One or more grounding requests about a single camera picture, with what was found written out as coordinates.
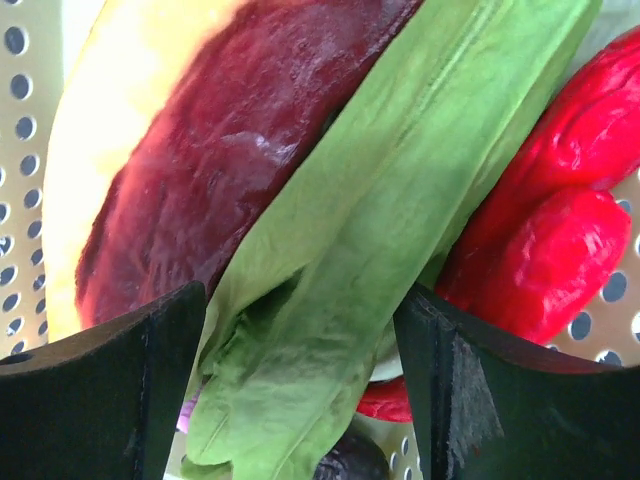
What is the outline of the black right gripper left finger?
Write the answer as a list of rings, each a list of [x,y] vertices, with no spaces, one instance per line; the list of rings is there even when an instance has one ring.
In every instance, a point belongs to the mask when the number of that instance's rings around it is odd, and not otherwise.
[[[1,362],[4,479],[160,479],[205,318],[191,282]]]

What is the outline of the dark red toy sweet potato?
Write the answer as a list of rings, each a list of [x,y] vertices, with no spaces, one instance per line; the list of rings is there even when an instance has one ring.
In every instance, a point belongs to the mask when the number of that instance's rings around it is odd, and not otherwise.
[[[84,327],[218,284],[415,1],[251,1],[205,43],[115,175],[75,271]]]

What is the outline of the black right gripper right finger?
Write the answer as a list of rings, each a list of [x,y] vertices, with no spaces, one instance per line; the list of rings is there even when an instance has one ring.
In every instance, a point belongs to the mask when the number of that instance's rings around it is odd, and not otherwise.
[[[394,315],[427,479],[635,479],[639,371],[560,353],[413,286]]]

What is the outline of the pale green perforated basket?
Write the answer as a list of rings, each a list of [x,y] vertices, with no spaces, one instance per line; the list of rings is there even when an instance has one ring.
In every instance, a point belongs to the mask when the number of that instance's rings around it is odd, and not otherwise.
[[[1,4],[1,354],[47,342],[40,242],[42,183],[63,85],[102,7],[99,1]],[[639,241],[604,290],[558,335],[564,353],[639,362]]]

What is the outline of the green toy leaf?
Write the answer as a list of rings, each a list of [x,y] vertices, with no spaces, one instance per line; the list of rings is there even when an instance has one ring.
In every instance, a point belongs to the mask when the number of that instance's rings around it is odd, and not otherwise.
[[[207,308],[186,479],[309,479],[386,327],[536,123],[596,1],[428,1],[234,254]]]

